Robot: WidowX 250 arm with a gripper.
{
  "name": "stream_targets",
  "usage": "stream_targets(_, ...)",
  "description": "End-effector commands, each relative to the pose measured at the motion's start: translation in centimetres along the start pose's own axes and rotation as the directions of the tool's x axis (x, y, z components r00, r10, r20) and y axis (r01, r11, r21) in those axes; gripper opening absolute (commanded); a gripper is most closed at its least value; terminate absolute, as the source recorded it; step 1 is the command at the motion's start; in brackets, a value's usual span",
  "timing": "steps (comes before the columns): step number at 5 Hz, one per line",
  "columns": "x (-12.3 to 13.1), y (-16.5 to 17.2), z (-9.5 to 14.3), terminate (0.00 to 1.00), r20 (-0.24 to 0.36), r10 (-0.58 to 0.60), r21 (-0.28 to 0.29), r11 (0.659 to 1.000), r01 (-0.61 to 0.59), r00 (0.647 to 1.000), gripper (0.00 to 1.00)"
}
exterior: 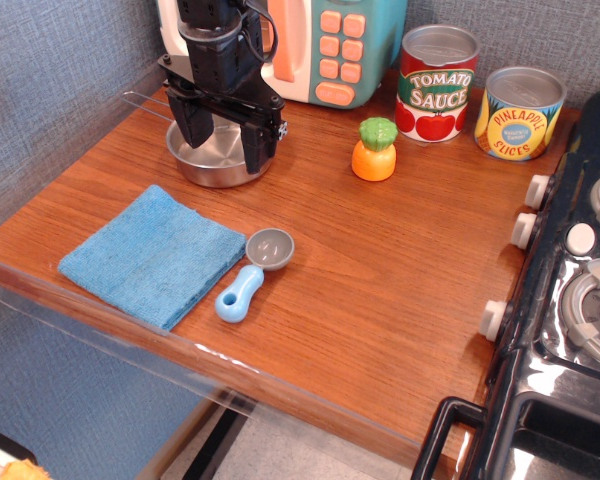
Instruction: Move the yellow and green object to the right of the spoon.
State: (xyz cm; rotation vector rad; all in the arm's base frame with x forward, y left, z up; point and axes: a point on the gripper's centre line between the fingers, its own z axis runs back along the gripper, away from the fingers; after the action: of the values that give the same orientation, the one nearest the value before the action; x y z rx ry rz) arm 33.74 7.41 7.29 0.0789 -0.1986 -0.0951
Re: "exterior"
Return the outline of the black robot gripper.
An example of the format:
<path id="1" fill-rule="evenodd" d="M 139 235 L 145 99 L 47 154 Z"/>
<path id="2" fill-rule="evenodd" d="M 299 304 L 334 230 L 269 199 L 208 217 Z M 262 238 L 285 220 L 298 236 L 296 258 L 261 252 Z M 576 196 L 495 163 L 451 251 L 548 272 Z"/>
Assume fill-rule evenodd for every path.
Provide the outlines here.
<path id="1" fill-rule="evenodd" d="M 259 29 L 193 29 L 185 55 L 159 59 L 167 76 L 168 103 L 186 143 L 202 146 L 214 133 L 212 116 L 236 123 L 246 170 L 257 174 L 286 135 L 284 101 L 263 80 L 268 60 Z"/>

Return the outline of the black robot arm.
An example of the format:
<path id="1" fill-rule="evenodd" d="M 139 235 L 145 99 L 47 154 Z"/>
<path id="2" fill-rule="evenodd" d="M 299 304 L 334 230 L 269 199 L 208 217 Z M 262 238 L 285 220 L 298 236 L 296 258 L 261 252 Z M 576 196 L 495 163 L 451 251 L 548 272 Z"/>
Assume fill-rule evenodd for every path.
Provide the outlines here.
<path id="1" fill-rule="evenodd" d="M 213 134 L 214 115 L 239 125 L 246 171 L 257 174 L 286 134 L 285 101 L 261 74 L 278 47 L 274 32 L 264 51 L 261 20 L 273 18 L 259 1 L 179 1 L 177 8 L 188 54 L 160 60 L 176 124 L 193 148 Z"/>

